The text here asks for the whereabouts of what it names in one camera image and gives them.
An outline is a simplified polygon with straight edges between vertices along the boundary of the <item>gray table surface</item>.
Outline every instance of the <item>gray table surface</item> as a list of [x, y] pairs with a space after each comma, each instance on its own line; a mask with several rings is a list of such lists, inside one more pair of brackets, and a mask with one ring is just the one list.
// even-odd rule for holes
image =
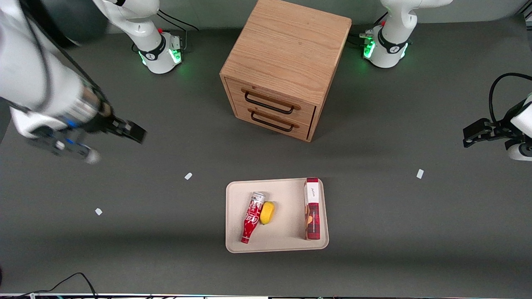
[[[532, 296], [532, 164], [510, 160], [503, 142], [462, 147], [462, 128], [488, 116], [492, 81], [532, 69], [522, 17], [421, 24], [389, 70], [346, 46], [310, 144], [233, 116], [218, 73], [238, 33], [192, 32], [183, 65], [161, 76], [126, 35], [72, 51], [148, 135], [91, 136], [103, 160], [87, 165], [28, 146], [10, 125], [2, 292], [82, 271], [100, 293]], [[502, 81], [497, 115], [531, 91]], [[327, 248], [226, 250], [228, 183], [307, 176], [325, 185]]]

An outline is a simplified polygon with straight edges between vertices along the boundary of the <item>black metal handle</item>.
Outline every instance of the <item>black metal handle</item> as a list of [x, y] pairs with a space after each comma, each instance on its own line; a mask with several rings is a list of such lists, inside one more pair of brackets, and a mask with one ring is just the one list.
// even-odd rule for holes
[[254, 121], [256, 121], [256, 122], [260, 122], [261, 124], [265, 124], [266, 126], [270, 126], [270, 127], [273, 127], [273, 128], [278, 129], [278, 130], [285, 131], [285, 132], [290, 132], [290, 131], [292, 131], [292, 129], [294, 128], [294, 125], [293, 125], [293, 124], [290, 125], [290, 129], [280, 127], [280, 126], [278, 126], [278, 125], [276, 125], [276, 124], [269, 123], [269, 122], [264, 121], [264, 120], [262, 120], [262, 119], [258, 119], [258, 118], [253, 117], [254, 114], [255, 114], [255, 111], [252, 111], [252, 112], [251, 112], [251, 119], [254, 120]]
[[292, 108], [290, 108], [290, 110], [286, 111], [286, 110], [283, 110], [283, 109], [279, 109], [277, 107], [273, 107], [273, 106], [270, 106], [270, 105], [263, 104], [261, 102], [254, 101], [254, 100], [252, 100], [252, 99], [247, 97], [249, 94], [250, 94], [249, 92], [246, 92], [246, 94], [244, 95], [244, 98], [246, 99], [247, 102], [250, 102], [252, 104], [258, 105], [260, 107], [268, 108], [268, 109], [274, 110], [274, 111], [282, 113], [282, 114], [291, 114], [294, 111], [294, 108], [295, 108], [294, 106], [292, 106]]

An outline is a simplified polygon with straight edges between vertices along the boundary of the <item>beige tray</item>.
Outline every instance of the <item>beige tray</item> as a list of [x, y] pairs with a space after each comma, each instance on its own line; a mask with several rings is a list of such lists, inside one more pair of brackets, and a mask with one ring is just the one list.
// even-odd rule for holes
[[[319, 240], [305, 240], [306, 178], [235, 181], [226, 189], [226, 248], [232, 253], [316, 250], [329, 244], [329, 229], [325, 210], [323, 183], [320, 180], [320, 236]], [[275, 203], [271, 222], [260, 222], [251, 234], [249, 244], [240, 242], [244, 215], [250, 204], [251, 194], [260, 192], [266, 201]]]

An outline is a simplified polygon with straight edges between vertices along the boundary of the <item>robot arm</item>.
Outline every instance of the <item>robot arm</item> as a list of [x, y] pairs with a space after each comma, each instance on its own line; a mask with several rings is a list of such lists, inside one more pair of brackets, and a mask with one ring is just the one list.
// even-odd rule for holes
[[385, 25], [360, 34], [365, 38], [363, 57], [380, 68], [391, 68], [404, 57], [407, 40], [418, 23], [413, 10], [447, 5], [453, 0], [380, 0], [388, 11]]
[[112, 133], [141, 143], [145, 130], [117, 118], [99, 87], [65, 67], [43, 46], [45, 38], [37, 35], [40, 27], [7, 15], [6, 3], [7, 11], [15, 11], [17, 4], [0, 3], [0, 98], [11, 105], [17, 131], [37, 147], [89, 163], [97, 162], [98, 155], [82, 142], [85, 132]]
[[139, 49], [142, 62], [150, 71], [167, 73], [181, 63], [181, 39], [159, 32], [145, 19], [159, 11], [159, 0], [93, 0], [115, 26], [124, 31]]
[[517, 76], [532, 80], [531, 76], [519, 73], [506, 73], [497, 78], [490, 90], [490, 114], [492, 119], [481, 118], [463, 130], [464, 147], [481, 141], [508, 139], [506, 150], [511, 159], [532, 161], [532, 93], [526, 99], [510, 108], [502, 120], [495, 120], [491, 99], [497, 82], [507, 76]]

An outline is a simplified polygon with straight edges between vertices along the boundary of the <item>yellow lemon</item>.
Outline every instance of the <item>yellow lemon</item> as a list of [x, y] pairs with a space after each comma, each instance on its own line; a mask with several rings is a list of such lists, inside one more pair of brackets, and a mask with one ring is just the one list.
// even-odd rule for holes
[[271, 218], [273, 217], [273, 212], [275, 211], [275, 205], [273, 202], [265, 202], [262, 206], [262, 212], [261, 212], [261, 223], [262, 224], [268, 224], [271, 221]]

